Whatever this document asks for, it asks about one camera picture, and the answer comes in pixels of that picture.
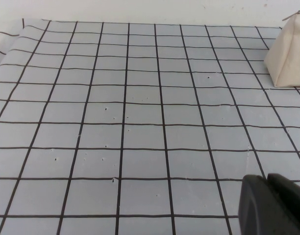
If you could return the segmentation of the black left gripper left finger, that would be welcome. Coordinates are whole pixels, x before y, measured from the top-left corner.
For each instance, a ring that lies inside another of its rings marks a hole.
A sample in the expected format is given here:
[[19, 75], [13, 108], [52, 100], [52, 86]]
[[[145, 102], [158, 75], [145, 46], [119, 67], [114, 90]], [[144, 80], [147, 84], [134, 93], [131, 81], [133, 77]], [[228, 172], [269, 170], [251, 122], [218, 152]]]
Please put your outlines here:
[[291, 220], [285, 205], [260, 176], [246, 175], [243, 178], [238, 217], [243, 235], [291, 233]]

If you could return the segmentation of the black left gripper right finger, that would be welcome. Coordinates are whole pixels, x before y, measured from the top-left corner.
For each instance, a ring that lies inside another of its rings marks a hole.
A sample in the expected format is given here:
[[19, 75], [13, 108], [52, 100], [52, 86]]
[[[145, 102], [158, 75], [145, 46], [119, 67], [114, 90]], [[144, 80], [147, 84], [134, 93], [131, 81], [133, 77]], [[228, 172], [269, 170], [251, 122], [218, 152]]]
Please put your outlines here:
[[267, 181], [300, 229], [300, 186], [276, 173], [268, 174]]

